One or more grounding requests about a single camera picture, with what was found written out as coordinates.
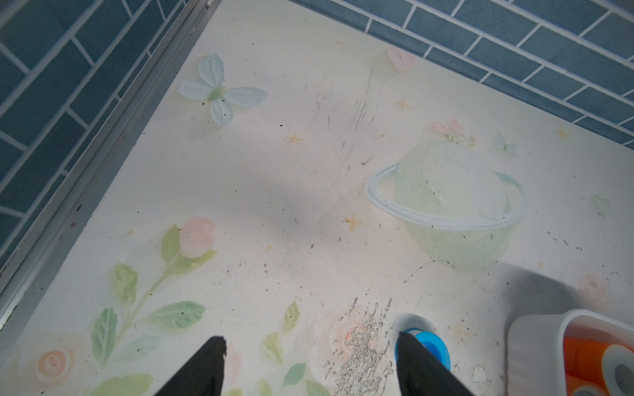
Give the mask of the blue tape roll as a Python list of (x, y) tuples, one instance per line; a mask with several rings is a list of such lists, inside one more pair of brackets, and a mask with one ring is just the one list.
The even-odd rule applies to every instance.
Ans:
[(435, 333), (424, 331), (420, 328), (407, 328), (402, 331), (414, 338), (415, 343), (407, 342), (401, 346), (401, 336), (398, 336), (395, 344), (395, 360), (429, 358), (433, 356), (446, 369), (451, 368), (451, 358), (445, 342)]

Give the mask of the white plastic storage box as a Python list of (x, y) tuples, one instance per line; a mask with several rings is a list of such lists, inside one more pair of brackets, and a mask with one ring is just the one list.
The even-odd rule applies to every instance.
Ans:
[(633, 326), (589, 310), (530, 314), (518, 318), (508, 336), (510, 395), (568, 395), (564, 338), (619, 344), (633, 351)]

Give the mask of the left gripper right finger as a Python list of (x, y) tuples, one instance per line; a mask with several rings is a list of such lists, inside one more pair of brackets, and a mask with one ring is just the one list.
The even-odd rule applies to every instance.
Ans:
[(400, 332), (396, 354), (396, 372), (402, 396), (473, 395), (414, 335)]

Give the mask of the orange white tape roll top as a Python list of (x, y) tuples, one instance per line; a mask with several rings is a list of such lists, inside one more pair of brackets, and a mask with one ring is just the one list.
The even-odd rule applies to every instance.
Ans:
[(564, 338), (568, 395), (633, 395), (633, 351), (619, 344)]

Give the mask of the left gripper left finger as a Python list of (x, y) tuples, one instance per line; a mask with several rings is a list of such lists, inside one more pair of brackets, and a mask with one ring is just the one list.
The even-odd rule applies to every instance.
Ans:
[(221, 336), (211, 337), (155, 395), (221, 395), (226, 352), (226, 340)]

